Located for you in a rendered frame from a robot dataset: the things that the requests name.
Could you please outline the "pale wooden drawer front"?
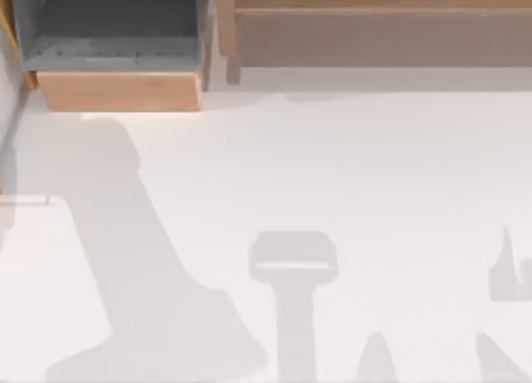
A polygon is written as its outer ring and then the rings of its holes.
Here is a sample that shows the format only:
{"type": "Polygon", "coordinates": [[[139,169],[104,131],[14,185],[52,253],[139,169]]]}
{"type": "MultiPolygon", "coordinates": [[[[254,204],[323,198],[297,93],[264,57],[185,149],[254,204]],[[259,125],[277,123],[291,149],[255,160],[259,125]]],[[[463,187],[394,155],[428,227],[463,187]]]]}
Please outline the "pale wooden drawer front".
{"type": "Polygon", "coordinates": [[[54,111],[197,111],[204,78],[198,72],[39,71],[54,111]]]}

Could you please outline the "wooden open shelf unit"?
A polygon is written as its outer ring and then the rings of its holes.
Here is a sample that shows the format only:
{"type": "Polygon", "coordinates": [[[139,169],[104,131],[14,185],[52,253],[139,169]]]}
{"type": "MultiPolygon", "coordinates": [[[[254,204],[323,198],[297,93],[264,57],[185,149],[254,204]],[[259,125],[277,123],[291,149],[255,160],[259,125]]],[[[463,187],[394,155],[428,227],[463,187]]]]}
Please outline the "wooden open shelf unit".
{"type": "Polygon", "coordinates": [[[532,0],[214,0],[226,77],[244,68],[532,67],[532,0]]]}

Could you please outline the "wooden cupboard frame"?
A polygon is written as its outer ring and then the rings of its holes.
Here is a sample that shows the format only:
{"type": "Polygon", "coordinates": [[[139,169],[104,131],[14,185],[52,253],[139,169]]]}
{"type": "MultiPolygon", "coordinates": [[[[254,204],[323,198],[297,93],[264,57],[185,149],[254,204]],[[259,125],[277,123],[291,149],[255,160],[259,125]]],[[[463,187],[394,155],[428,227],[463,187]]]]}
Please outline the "wooden cupboard frame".
{"type": "MultiPolygon", "coordinates": [[[[12,0],[0,0],[0,25],[4,29],[7,41],[10,44],[18,65],[22,65],[21,54],[18,46],[16,23],[12,0]]],[[[38,87],[35,71],[23,71],[24,86],[27,91],[35,91],[38,87]]]]}

